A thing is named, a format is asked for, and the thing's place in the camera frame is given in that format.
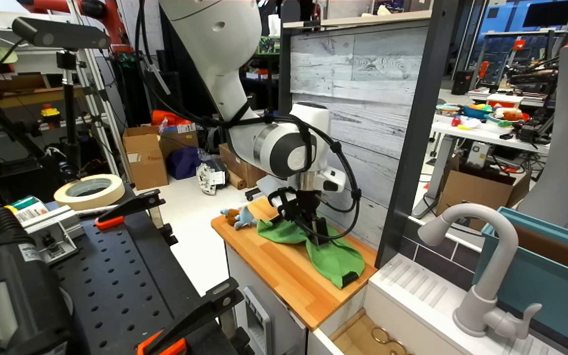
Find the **teal box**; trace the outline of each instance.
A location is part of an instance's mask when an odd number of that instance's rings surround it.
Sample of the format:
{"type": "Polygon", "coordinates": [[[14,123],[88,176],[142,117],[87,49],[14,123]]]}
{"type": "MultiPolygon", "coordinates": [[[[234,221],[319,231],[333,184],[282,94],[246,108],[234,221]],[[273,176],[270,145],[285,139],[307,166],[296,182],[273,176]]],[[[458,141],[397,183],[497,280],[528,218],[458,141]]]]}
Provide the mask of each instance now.
{"type": "MultiPolygon", "coordinates": [[[[501,207],[498,210],[516,227],[536,232],[568,246],[568,229],[501,207]]],[[[494,228],[482,229],[483,250],[476,268],[476,284],[498,245],[494,228]]],[[[568,337],[568,267],[527,249],[518,248],[501,288],[498,299],[520,312],[530,303],[541,303],[543,309],[534,319],[568,337]]]]}

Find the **faucet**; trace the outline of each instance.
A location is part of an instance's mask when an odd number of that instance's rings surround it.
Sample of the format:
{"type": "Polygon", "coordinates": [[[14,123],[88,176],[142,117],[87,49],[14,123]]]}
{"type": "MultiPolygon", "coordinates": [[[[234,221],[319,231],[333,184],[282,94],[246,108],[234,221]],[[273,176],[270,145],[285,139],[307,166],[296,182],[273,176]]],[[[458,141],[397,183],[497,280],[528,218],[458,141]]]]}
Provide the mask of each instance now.
{"type": "Polygon", "coordinates": [[[489,326],[495,333],[510,339],[525,339],[529,335],[530,319],[543,307],[532,303],[523,319],[517,319],[496,307],[497,292],[519,245],[516,229],[502,214],[479,204],[458,204],[449,207],[440,216],[422,225],[418,235],[428,245],[438,245],[451,224],[465,216],[479,218],[496,229],[498,245],[477,285],[466,293],[460,306],[453,312],[455,325],[473,337],[483,337],[489,326]]]}

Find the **toy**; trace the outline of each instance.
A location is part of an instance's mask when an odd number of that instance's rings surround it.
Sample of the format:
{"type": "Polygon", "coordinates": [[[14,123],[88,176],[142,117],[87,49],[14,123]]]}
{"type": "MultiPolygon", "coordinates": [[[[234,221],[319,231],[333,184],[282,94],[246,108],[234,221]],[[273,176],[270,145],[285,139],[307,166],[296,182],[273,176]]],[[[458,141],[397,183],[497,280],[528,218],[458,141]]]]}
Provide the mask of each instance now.
{"type": "Polygon", "coordinates": [[[253,217],[246,206],[240,211],[235,209],[223,209],[220,213],[227,217],[227,224],[232,225],[234,229],[257,224],[257,219],[253,217]]]}

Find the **gray wood backdrop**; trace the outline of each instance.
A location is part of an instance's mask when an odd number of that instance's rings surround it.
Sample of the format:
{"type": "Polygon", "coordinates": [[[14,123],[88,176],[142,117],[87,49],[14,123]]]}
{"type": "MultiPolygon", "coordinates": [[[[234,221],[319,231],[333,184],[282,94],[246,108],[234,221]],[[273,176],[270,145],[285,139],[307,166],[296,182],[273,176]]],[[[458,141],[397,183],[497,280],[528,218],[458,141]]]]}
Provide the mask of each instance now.
{"type": "MultiPolygon", "coordinates": [[[[363,191],[353,235],[378,248],[418,80],[428,21],[389,23],[301,34],[291,39],[294,102],[330,110],[331,135],[341,142],[363,191]]],[[[403,157],[419,159],[422,157],[403,157]]],[[[329,164],[343,170],[332,153],[329,164]]],[[[325,193],[349,207],[349,193],[325,193]]],[[[320,213],[345,229],[354,212],[322,205],[320,213]]]]}

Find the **tape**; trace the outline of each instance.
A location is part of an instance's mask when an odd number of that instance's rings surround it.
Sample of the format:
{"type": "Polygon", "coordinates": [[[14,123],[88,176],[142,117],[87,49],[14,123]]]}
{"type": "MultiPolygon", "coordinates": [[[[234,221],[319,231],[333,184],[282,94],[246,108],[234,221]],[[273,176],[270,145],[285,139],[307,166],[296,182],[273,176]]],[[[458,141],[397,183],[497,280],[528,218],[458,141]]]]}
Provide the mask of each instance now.
{"type": "Polygon", "coordinates": [[[100,174],[70,182],[54,193],[59,206],[68,205],[74,211],[108,206],[124,196],[124,183],[117,175],[100,174]]]}

